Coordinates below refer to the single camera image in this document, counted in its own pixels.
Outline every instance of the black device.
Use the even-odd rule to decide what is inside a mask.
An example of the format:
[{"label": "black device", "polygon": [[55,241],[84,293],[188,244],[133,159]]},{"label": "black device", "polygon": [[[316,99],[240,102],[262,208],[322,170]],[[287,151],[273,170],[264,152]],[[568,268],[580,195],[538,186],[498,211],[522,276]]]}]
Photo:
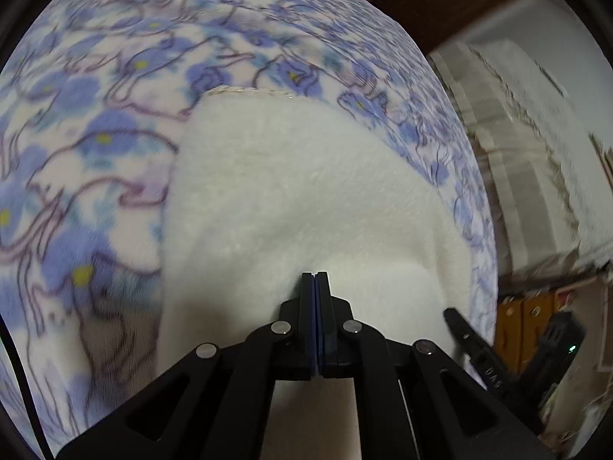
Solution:
[{"label": "black device", "polygon": [[540,407],[559,384],[574,360],[585,329],[571,312],[554,313],[539,338],[536,354],[519,377],[519,388],[528,403]]},{"label": "black device", "polygon": [[444,311],[445,322],[458,345],[470,358],[487,389],[532,432],[543,423],[538,409],[560,382],[577,354],[585,329],[570,312],[554,313],[539,338],[534,357],[520,376],[515,375],[453,308]]},{"label": "black device", "polygon": [[278,321],[198,346],[57,460],[253,460],[275,381],[315,375],[354,379],[364,460],[554,458],[436,344],[386,339],[330,295],[326,273],[304,273]]}]

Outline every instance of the metal screw head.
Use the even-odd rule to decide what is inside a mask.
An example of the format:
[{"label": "metal screw head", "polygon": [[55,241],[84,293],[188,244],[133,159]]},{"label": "metal screw head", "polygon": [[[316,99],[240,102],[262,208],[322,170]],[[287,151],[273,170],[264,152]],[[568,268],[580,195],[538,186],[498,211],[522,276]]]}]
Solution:
[{"label": "metal screw head", "polygon": [[202,359],[209,359],[209,358],[213,358],[213,356],[215,356],[215,353],[217,353],[217,347],[215,347],[214,344],[200,344],[196,349],[195,349],[195,355],[198,358],[202,358]]},{"label": "metal screw head", "polygon": [[351,334],[357,334],[362,330],[362,324],[357,320],[346,320],[343,323],[343,329]]},{"label": "metal screw head", "polygon": [[427,339],[418,340],[415,347],[420,353],[424,353],[424,355],[431,355],[436,351],[436,346],[434,343]]},{"label": "metal screw head", "polygon": [[272,330],[276,334],[286,334],[292,329],[292,325],[287,323],[286,321],[276,321],[274,324],[270,326],[270,330]]}]

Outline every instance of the yellow flower center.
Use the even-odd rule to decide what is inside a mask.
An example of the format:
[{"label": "yellow flower center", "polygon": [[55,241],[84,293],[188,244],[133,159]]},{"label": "yellow flower center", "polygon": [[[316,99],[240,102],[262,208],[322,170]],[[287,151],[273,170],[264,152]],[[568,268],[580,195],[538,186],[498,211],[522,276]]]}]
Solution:
[{"label": "yellow flower center", "polygon": [[93,274],[94,267],[91,264],[77,266],[72,271],[72,282],[75,287],[85,287],[90,283]]},{"label": "yellow flower center", "polygon": [[0,226],[8,226],[10,224],[10,209],[0,209]]},{"label": "yellow flower center", "polygon": [[96,135],[96,141],[101,145],[108,145],[113,141],[112,137],[108,133],[100,133]]},{"label": "yellow flower center", "polygon": [[295,73],[294,71],[290,71],[288,76],[289,76],[289,79],[291,79],[295,83],[300,81],[300,76],[297,73]]}]

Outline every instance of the white towel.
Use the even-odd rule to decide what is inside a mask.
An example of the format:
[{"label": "white towel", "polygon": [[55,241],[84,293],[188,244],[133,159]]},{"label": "white towel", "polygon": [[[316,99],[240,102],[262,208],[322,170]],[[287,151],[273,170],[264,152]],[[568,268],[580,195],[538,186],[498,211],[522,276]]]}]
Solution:
[{"label": "white towel", "polygon": [[[226,92],[197,108],[166,209],[159,371],[276,319],[303,271],[327,271],[332,295],[387,338],[453,350],[442,311],[467,315],[471,255],[422,176],[321,102]],[[263,458],[359,458],[351,383],[309,385],[307,401],[305,384],[277,386]],[[280,440],[286,413],[307,448]]]}]

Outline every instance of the purple floral fabric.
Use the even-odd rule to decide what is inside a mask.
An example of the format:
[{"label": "purple floral fabric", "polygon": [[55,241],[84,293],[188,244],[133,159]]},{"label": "purple floral fabric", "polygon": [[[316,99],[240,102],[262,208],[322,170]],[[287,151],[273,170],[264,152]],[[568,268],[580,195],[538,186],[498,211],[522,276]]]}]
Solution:
[{"label": "purple floral fabric", "polygon": [[[170,172],[220,85],[342,109],[436,187],[473,253],[471,322],[493,335],[479,170],[398,24],[364,0],[53,0],[0,75],[0,310],[54,451],[152,378]],[[34,444],[3,348],[0,399]]]}]

